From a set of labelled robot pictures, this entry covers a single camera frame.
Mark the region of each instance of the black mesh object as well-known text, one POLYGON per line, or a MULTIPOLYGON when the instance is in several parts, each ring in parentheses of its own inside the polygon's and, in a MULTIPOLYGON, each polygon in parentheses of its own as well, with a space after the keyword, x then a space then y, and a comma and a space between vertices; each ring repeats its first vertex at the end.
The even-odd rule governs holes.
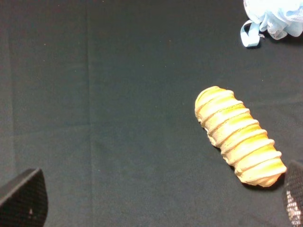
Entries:
POLYGON ((303 227, 303 161, 291 161, 285 174, 283 203, 294 227, 303 227))
POLYGON ((43 227, 47 212, 41 169, 28 169, 0 188, 0 227, 43 227))

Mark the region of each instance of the twisted pastry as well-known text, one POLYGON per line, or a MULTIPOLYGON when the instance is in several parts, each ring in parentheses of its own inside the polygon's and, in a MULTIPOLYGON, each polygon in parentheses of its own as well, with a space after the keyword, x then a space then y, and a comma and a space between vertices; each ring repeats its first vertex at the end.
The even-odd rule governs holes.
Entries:
POLYGON ((232 91, 205 89, 196 99, 195 115, 242 183, 270 187, 286 172, 275 142, 232 91))

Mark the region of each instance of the dark fabric surface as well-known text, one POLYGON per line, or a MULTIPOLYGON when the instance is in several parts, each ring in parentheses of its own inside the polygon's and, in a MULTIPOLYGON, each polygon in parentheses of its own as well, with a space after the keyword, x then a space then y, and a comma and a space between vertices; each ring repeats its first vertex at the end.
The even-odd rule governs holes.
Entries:
POLYGON ((194 115, 234 91, 301 158, 302 38, 248 50, 236 0, 3 0, 0 183, 44 171, 46 227, 286 227, 282 186, 241 184, 194 115))

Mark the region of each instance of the black cloth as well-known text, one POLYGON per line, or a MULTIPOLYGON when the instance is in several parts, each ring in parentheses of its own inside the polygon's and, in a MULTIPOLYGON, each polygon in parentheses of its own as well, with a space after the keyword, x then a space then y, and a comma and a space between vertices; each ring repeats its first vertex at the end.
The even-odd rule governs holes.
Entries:
POLYGON ((234 91, 302 157, 302 38, 240 39, 236 0, 3 0, 0 183, 42 168, 46 227, 286 227, 282 186, 240 183, 197 122, 234 91))

